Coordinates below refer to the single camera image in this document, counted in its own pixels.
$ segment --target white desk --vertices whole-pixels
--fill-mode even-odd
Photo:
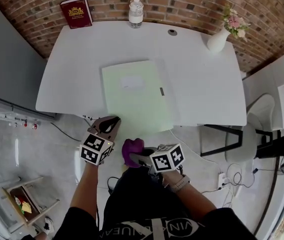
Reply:
[[[177,31],[177,36],[168,30]],[[36,109],[103,117],[107,115],[101,68],[152,60],[157,64],[175,125],[246,125],[242,80],[231,43],[212,54],[208,35],[164,24],[138,29],[126,21],[65,26],[48,60]]]

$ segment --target water bottle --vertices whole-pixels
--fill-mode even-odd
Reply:
[[[137,29],[142,25],[143,7],[144,5],[140,0],[130,1],[130,11],[128,13],[128,20],[130,22],[130,26],[134,29]]]

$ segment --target chair seat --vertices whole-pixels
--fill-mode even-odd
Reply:
[[[242,146],[225,152],[225,159],[228,163],[242,163],[255,158],[257,151],[255,128],[250,123],[247,123],[242,128],[242,131]],[[229,133],[226,135],[226,146],[236,142],[237,136]]]

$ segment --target gray floor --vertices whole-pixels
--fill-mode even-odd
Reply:
[[[88,128],[83,119],[72,115],[63,115],[56,124],[76,139],[81,139]],[[198,154],[201,150],[208,151],[225,144],[225,134],[204,126],[176,127],[172,131]],[[143,139],[146,146],[179,142],[169,131],[145,136]],[[74,157],[78,145],[78,142],[64,136],[48,123],[43,123],[37,130],[32,130],[24,127],[14,128],[7,122],[0,121],[0,181],[16,176],[21,176],[25,180],[45,176],[45,180],[33,186],[32,192],[35,193],[41,206],[49,205],[54,198],[60,199],[58,206],[49,212],[55,229],[60,227],[76,188]],[[16,147],[18,147],[18,159],[16,159]],[[203,160],[183,144],[182,148],[186,155],[186,162],[183,164],[184,173],[191,178],[191,184],[201,192],[217,189],[219,167],[222,172],[226,172],[229,166],[224,154],[206,157],[218,163],[217,165]],[[98,207],[101,221],[109,196],[107,178],[120,177],[122,172],[123,160],[120,150],[121,143],[116,143],[111,156],[99,168]],[[273,169],[273,167],[273,159],[254,160],[254,168]],[[250,185],[253,181],[251,168],[252,162],[242,165],[243,182],[246,185]],[[229,176],[232,178],[239,170],[238,166],[233,165],[229,170]],[[253,186],[241,188],[239,194],[232,200],[235,213],[252,232],[263,212],[271,182],[271,171],[258,171]],[[230,191],[235,193],[237,188],[231,188]],[[227,189],[205,193],[205,195],[217,207],[222,207],[223,203],[231,199],[231,194]],[[26,232],[25,228],[19,230],[13,238],[20,239]]]

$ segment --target white watch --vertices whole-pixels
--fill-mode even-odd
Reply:
[[[176,193],[180,189],[182,189],[186,184],[188,184],[189,182],[190,182],[190,178],[187,175],[183,175],[183,178],[178,183],[176,183],[173,186],[170,186],[170,190],[173,193]]]

